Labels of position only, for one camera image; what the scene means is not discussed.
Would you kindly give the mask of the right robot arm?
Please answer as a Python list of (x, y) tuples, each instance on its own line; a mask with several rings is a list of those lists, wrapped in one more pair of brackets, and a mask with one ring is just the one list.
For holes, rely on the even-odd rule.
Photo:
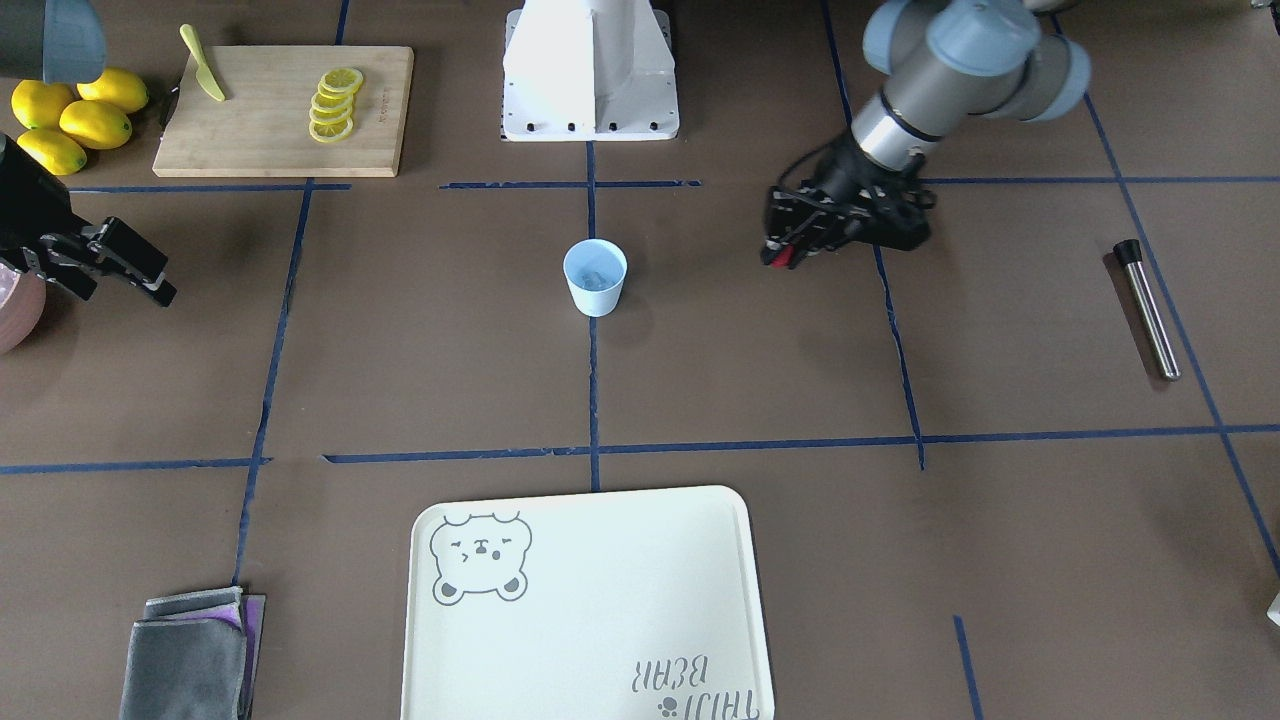
[[(5, 1), (3, 77), (81, 82), (100, 76), (106, 41), (88, 1)], [(3, 265), (90, 300), (100, 277), (116, 277), (166, 307), (177, 296), (168, 258), (122, 219), (90, 223), (68, 188), (5, 136), (1, 165)]]

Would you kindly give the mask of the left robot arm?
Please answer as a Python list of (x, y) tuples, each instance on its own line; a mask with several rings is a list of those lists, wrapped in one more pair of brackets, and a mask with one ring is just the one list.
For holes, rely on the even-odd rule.
[(814, 149), (814, 172), (780, 176), (764, 214), (760, 260), (792, 269), (849, 243), (911, 251), (931, 237), (934, 195), (920, 173), (968, 117), (1023, 123), (1070, 111), (1091, 82), (1091, 58), (1041, 18), (1056, 1), (887, 1), (863, 36), (884, 76), (847, 128)]

